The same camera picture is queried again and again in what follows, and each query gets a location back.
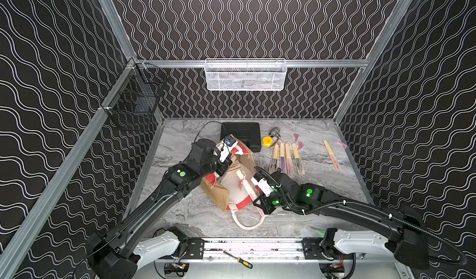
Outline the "bamboo fan grey floral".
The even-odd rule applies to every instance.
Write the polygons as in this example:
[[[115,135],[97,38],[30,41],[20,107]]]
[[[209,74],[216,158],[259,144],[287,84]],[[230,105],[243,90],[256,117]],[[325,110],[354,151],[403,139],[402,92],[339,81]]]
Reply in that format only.
[[[301,157],[301,154],[300,154],[300,151],[304,147],[304,143],[299,140],[299,138],[300,138],[299,134],[295,133],[293,136],[294,136],[295,141],[291,145],[291,147],[293,149],[293,155],[294,155],[295,162],[296,162],[297,173],[300,176],[304,176],[305,175],[305,168],[304,168],[304,165],[303,165],[303,162],[302,162],[302,157]]]

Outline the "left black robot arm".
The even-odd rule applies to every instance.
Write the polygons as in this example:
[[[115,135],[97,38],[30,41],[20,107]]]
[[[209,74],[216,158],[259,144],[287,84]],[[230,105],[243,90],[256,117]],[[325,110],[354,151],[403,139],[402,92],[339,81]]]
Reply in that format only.
[[[155,191],[118,226],[92,234],[86,243],[88,266],[101,279],[131,279],[137,270],[177,250],[180,240],[169,231],[145,240],[157,220],[198,187],[208,175],[223,176],[232,164],[233,136],[219,143],[199,139],[189,155],[168,168]]]

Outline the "bamboo fan purple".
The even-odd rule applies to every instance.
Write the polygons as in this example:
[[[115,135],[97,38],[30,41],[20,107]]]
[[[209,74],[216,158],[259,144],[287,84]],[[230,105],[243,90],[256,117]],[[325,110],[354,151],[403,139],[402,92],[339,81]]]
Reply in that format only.
[[[280,143],[280,169],[282,173],[286,174],[286,153],[285,153],[285,144]]]

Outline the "red jute tote bag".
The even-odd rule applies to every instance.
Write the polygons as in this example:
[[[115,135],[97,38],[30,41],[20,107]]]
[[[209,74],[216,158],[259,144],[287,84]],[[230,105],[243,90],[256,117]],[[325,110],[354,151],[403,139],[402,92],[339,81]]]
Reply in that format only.
[[[229,168],[227,174],[222,176],[217,175],[217,173],[207,175],[202,178],[200,186],[208,198],[218,208],[222,209],[224,212],[231,212],[233,220],[239,228],[246,231],[251,231],[262,225],[265,220],[265,214],[263,211],[261,211],[261,209],[258,208],[257,211],[260,214],[260,219],[257,223],[251,226],[242,224],[237,217],[237,212],[250,204],[250,197],[245,188],[240,183],[236,171],[241,170],[245,172],[245,178],[260,195],[260,189],[257,186],[254,186],[251,181],[251,178],[255,174],[255,161],[253,159],[253,152],[249,150],[249,148],[240,140],[237,141],[238,144],[232,150],[231,154],[233,164]],[[216,147],[220,151],[221,142],[218,143]]]

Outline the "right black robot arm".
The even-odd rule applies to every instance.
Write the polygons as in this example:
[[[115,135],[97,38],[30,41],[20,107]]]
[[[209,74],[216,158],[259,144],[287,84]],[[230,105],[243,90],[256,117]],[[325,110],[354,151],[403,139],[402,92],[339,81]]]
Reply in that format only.
[[[269,174],[260,167],[256,168],[252,183],[262,191],[253,204],[266,215],[281,207],[301,216],[322,215],[351,222],[385,237],[383,249],[400,263],[418,270],[429,269],[432,262],[467,264],[467,256],[453,243],[427,230],[423,220],[410,207],[402,211],[379,208],[316,184],[299,184],[280,171]],[[430,238],[455,251],[457,259],[430,255]]]

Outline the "bamboo fan pink stripe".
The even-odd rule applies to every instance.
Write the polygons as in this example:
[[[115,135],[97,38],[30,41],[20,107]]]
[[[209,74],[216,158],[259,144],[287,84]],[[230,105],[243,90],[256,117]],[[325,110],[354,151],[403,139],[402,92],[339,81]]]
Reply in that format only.
[[[346,149],[348,146],[345,143],[342,142],[329,142],[327,140],[322,141],[324,144],[324,148],[327,151],[328,157],[332,161],[332,164],[335,168],[336,171],[340,172],[342,170],[342,167],[338,161],[337,155],[333,149],[334,146],[340,146],[343,149]]]

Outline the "bamboo fan floral white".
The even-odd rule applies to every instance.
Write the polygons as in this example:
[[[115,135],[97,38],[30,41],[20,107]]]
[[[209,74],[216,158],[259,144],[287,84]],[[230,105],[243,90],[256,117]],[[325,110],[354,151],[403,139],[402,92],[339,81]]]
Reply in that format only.
[[[278,159],[280,158],[280,145],[276,144],[273,148],[273,152],[271,155],[270,164],[268,167],[268,173],[272,174],[277,171],[278,169]]]

